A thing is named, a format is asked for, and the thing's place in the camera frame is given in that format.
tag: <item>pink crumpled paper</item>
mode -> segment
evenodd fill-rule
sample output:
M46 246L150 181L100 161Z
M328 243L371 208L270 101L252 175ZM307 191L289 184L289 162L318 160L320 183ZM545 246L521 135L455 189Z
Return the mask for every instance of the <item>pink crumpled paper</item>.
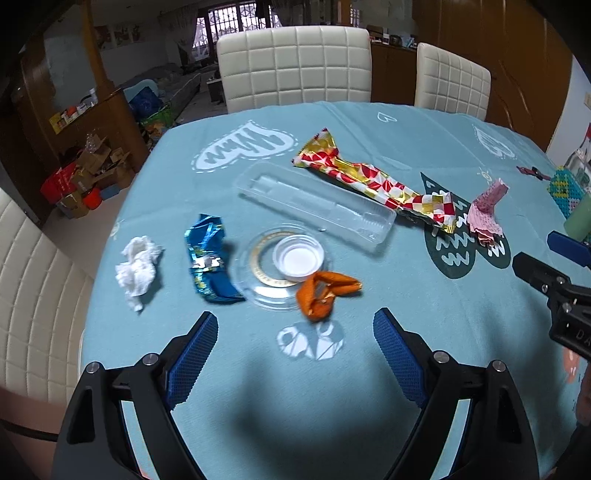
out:
M495 222L495 205L508 190L509 187L501 179L497 179L470 205L467 217L470 233L476 233L478 242L483 247L494 245L494 235L503 234L503 229Z

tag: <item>green cylinder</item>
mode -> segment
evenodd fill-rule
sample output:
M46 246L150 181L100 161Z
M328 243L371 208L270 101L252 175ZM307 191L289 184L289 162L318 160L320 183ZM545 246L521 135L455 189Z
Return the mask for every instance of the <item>green cylinder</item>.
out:
M591 232L591 196L586 193L564 223L566 234L582 242Z

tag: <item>blue foil wrapper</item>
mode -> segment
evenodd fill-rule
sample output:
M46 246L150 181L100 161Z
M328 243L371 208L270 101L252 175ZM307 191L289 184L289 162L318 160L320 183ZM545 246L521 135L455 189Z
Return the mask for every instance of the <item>blue foil wrapper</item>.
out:
M242 294L230 283L226 273L226 260L222 253L225 237L222 219L201 214L199 221L185 232L189 249L189 271L195 289L207 301L231 303L244 300Z

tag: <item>floor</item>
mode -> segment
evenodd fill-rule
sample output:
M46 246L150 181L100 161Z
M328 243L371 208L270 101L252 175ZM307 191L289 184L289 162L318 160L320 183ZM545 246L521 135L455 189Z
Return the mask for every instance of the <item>floor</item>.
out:
M187 104L176 121L186 124L202 118L225 115L227 112L225 103L218 105L211 102L207 84L203 81L201 91ZM128 192L129 189L122 190L101 203L96 210L78 219L70 220L58 209L54 209L43 226L43 232L76 265L96 278L103 249Z

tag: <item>tablecloth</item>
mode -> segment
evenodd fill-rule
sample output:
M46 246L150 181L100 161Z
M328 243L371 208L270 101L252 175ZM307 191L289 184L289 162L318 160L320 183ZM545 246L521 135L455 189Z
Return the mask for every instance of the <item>tablecloth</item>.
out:
M363 282L361 296L337 299L330 331L311 327L299 311L273 312L248 301L206 303L191 282L184 231L200 213L220 216L227 245L236 252L289 220L240 198L232 183L261 159L291 167L298 149L324 127L344 159L372 163L420 193L452 191L458 231L442 239L399 216L371 254L319 233L326 236L333 270ZM525 251L574 283L589 285L591 277L548 250L545 238L553 229L563 231L564 218L547 183L520 174L517 165L553 173L533 142L508 129L401 105L270 106L173 128L134 181L107 241L87 315L83 364L132 365L161 351L210 310L219 321L219 339L189 399L173 411L207 478L377 480L419 414L372 333L374 312L388 307L404 328L461 363L506 362L544 473L574 428L580 374L567 381L563 349L548 338L544 297L514 277L511 256ZM464 235L465 214L498 177L509 186L495 212L505 238L483 249ZM154 291L137 314L125 303L115 265L124 261L127 242L142 235L164 253ZM324 335L339 348L320 359L293 358L280 348L282 331L301 332L312 343ZM138 460L155 479L133 408L127 405L125 412ZM463 401L433 478L448 473L466 412Z

